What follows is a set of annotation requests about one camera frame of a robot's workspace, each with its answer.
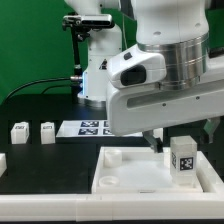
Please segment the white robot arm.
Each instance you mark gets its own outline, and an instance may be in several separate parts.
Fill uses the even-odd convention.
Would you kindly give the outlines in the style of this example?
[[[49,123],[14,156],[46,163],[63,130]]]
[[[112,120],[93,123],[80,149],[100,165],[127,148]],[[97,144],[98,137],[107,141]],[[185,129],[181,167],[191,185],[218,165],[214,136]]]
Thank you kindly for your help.
[[[207,0],[131,0],[136,43],[125,51],[121,30],[101,12],[121,0],[64,0],[64,19],[90,33],[82,99],[104,101],[117,136],[224,115],[224,55],[208,54]]]

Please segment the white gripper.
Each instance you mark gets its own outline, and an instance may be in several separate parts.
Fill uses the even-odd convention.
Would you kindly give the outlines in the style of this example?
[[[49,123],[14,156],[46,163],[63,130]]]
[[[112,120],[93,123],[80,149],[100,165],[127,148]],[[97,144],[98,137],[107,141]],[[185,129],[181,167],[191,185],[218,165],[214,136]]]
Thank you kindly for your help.
[[[119,90],[109,83],[106,110],[114,135],[143,132],[155,153],[163,152],[163,142],[153,135],[153,129],[208,118],[204,131],[211,144],[219,116],[224,115],[224,59],[209,59],[200,83],[185,90],[157,91],[153,85]]]

